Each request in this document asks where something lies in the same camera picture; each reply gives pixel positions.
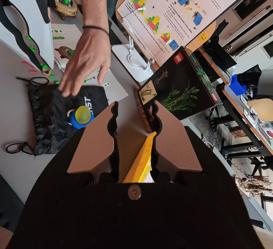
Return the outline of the black drawstring bag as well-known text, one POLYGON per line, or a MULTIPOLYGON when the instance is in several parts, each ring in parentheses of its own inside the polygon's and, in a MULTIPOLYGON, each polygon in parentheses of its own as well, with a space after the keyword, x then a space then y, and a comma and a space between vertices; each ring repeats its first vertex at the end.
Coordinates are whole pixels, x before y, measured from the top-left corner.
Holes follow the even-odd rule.
POLYGON ((89 108, 96 117, 108 106, 104 87, 82 86, 76 96, 63 97, 58 86, 49 85, 49 80, 39 83, 34 80, 42 77, 18 80, 28 82, 28 97, 36 132, 36 145, 32 148, 28 142, 6 146, 5 151, 15 154, 20 151, 29 155, 57 154, 78 131, 69 124, 68 112, 80 106, 89 108))

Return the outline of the brown woven object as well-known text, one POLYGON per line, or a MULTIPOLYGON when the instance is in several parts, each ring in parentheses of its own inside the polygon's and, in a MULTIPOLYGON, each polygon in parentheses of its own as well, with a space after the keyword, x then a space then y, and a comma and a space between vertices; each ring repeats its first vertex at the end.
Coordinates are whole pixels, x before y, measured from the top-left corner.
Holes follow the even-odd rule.
POLYGON ((247 179, 240 178, 236 174, 233 174, 232 178, 235 181, 241 197, 251 199, 250 195, 255 196, 265 192, 273 193, 273 190, 270 188, 272 182, 269 176, 251 176, 250 179, 247 179))

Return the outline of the black rectangular box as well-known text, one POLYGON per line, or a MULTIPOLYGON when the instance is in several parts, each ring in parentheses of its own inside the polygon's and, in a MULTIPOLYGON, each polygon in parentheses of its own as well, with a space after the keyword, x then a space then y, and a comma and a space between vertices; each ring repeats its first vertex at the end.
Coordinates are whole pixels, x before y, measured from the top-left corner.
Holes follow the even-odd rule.
POLYGON ((114 31, 111 29, 112 22, 108 20, 109 24, 109 39, 110 39, 110 44, 112 45, 120 45, 122 42, 118 38, 118 36, 114 33, 114 31))

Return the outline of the grey desk with wooden edge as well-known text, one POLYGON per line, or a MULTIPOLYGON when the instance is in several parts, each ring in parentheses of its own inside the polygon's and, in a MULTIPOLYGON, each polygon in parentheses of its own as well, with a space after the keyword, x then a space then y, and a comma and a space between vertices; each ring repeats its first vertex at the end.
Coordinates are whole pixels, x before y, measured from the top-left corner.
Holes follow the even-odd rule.
POLYGON ((251 142, 248 143, 223 147, 223 151, 228 152, 232 158, 272 156, 272 140, 269 139, 262 127, 258 124, 253 126, 244 115, 244 109, 248 109, 249 107, 247 106, 246 101, 243 101, 243 96, 236 96, 229 88, 231 81, 228 82, 227 74, 225 72, 214 64, 213 69, 225 84, 225 87, 220 90, 220 98, 223 102, 223 106, 239 127, 245 132, 249 140, 251 140, 251 142))

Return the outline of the blue plastic bin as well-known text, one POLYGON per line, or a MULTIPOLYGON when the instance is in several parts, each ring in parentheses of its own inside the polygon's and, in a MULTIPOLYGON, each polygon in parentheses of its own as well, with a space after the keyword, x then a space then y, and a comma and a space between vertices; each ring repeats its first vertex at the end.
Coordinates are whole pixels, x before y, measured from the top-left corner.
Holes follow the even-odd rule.
POLYGON ((234 92, 236 96, 240 96, 247 93, 246 85, 241 85, 237 81, 237 74, 234 74, 232 76, 229 88, 234 92))

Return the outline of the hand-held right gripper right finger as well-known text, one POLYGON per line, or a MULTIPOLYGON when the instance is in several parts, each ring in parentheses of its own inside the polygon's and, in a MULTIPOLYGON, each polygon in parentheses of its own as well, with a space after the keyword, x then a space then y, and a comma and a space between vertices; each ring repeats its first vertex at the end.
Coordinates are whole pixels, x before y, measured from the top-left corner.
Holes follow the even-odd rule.
POLYGON ((179 172, 201 173, 203 171, 196 152, 181 121, 158 101, 154 101, 154 128, 151 151, 151 177, 159 179, 167 173, 175 181, 179 172))

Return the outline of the blue and yellow toy figure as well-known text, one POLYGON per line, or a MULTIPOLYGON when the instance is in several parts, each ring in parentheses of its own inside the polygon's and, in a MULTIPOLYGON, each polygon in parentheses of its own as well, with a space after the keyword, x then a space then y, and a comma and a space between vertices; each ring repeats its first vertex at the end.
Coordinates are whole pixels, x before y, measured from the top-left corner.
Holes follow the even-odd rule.
POLYGON ((69 124, 76 129, 81 129, 87 126, 93 119, 94 115, 86 106, 80 106, 76 110, 70 110, 67 113, 69 124))

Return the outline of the black building set box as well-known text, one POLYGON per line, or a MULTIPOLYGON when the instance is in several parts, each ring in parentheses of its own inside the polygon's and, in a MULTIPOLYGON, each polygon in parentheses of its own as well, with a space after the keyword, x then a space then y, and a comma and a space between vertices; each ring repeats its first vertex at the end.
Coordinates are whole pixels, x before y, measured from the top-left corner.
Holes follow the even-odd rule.
POLYGON ((195 55, 183 46, 138 89, 135 99, 148 133, 155 131, 154 101, 180 121, 222 104, 195 55))

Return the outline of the printed instruction sheet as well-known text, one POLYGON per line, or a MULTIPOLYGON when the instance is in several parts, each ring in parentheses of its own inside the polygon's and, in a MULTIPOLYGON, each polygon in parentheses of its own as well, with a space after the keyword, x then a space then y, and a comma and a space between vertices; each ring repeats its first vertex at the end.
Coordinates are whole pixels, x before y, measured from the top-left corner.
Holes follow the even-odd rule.
POLYGON ((152 64, 161 66, 238 0, 123 0, 122 25, 152 64))

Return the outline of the white stand base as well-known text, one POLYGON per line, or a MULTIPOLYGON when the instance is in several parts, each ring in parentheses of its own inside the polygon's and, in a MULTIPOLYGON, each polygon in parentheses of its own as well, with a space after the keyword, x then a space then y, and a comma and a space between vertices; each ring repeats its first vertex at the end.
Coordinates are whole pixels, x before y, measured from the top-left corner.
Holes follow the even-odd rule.
POLYGON ((113 45, 112 52, 135 81, 141 83, 153 75, 150 62, 138 53, 131 36, 129 44, 113 45))
POLYGON ((244 115, 253 126, 256 126, 259 120, 259 115, 252 107, 244 109, 244 115))

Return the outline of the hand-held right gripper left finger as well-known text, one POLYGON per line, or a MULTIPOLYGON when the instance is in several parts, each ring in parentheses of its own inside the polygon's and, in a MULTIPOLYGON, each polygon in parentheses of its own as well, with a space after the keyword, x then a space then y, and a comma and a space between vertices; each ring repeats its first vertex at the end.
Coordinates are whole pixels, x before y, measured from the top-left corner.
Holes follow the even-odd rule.
POLYGON ((95 181, 102 173, 110 173, 119 181, 117 145, 118 102, 111 103, 86 127, 73 155, 67 173, 90 173, 95 181))

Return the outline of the open building instruction booklet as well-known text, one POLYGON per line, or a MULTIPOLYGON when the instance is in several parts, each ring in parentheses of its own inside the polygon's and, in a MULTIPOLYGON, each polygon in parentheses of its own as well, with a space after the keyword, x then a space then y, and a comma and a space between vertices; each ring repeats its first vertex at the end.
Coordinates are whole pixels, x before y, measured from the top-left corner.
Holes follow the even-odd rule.
MULTIPOLYGON (((69 59, 73 56, 78 40, 82 33, 74 24, 52 23, 53 47, 56 66, 64 73, 69 59)), ((128 94, 114 77, 111 70, 108 70, 104 81, 104 91, 108 104, 120 101, 128 94)))

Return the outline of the black equipment box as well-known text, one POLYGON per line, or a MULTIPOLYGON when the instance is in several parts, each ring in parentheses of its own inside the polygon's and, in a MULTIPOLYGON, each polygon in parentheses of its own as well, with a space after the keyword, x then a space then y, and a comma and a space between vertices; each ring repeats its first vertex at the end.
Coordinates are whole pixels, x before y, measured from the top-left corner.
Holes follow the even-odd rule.
POLYGON ((228 22, 223 20, 210 37, 210 42, 207 41, 203 45, 202 51, 196 51, 196 55, 199 54, 197 56, 198 61, 200 62, 211 83, 220 78, 220 76, 213 69, 213 64, 219 67, 220 70, 224 71, 226 74, 229 68, 236 65, 236 62, 233 60, 233 58, 219 44, 219 35, 227 25, 228 22))

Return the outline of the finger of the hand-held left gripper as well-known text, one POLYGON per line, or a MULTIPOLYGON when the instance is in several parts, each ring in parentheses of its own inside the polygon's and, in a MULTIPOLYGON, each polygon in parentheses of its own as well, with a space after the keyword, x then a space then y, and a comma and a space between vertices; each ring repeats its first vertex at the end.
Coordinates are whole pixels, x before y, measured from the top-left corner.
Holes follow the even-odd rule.
POLYGON ((52 26, 50 22, 44 22, 36 0, 3 0, 3 4, 7 17, 19 29, 27 46, 36 49, 35 55, 39 62, 53 69, 52 26))
POLYGON ((27 46, 19 29, 7 17, 3 0, 0 0, 1 41, 8 45, 17 54, 28 59, 39 70, 43 70, 34 52, 27 46))

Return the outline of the yellow plastic bin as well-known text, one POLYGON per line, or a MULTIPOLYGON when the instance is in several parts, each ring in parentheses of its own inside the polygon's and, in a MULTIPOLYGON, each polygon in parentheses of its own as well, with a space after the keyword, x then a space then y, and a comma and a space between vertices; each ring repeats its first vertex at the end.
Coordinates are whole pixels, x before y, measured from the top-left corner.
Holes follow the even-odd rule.
POLYGON ((156 132, 153 132, 146 138, 123 183, 139 183, 139 179, 145 166, 149 161, 151 161, 152 144, 155 135, 156 132))

